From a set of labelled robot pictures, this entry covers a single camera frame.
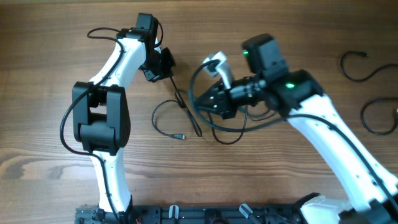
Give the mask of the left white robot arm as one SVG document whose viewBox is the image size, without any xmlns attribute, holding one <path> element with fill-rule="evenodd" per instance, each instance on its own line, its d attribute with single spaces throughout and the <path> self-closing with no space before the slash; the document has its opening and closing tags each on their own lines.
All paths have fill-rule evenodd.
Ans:
<svg viewBox="0 0 398 224">
<path fill-rule="evenodd" d="M 115 49 L 101 71 L 72 88 L 73 134 L 93 162 L 100 192 L 94 207 L 76 210 L 76 223 L 140 223 L 126 182 L 124 147 L 131 132 L 126 92 L 141 70 L 149 82 L 172 76 L 174 58 L 157 39 L 162 26 L 140 13 L 136 25 L 112 39 Z"/>
</svg>

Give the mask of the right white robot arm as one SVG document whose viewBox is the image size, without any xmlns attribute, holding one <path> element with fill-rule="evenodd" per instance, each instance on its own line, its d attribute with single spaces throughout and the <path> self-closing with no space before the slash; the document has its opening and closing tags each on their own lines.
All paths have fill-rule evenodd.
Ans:
<svg viewBox="0 0 398 224">
<path fill-rule="evenodd" d="M 386 170 L 333 106 L 331 98 L 306 70 L 289 70 L 277 41 L 269 34 L 242 44 L 251 76 L 233 77 L 224 53 L 207 56 L 200 70 L 220 76 L 202 96 L 190 95 L 198 116 L 233 118 L 240 106 L 264 102 L 299 131 L 318 151 L 344 188 L 347 200 L 310 194 L 291 211 L 292 223 L 396 223 L 397 177 Z"/>
</svg>

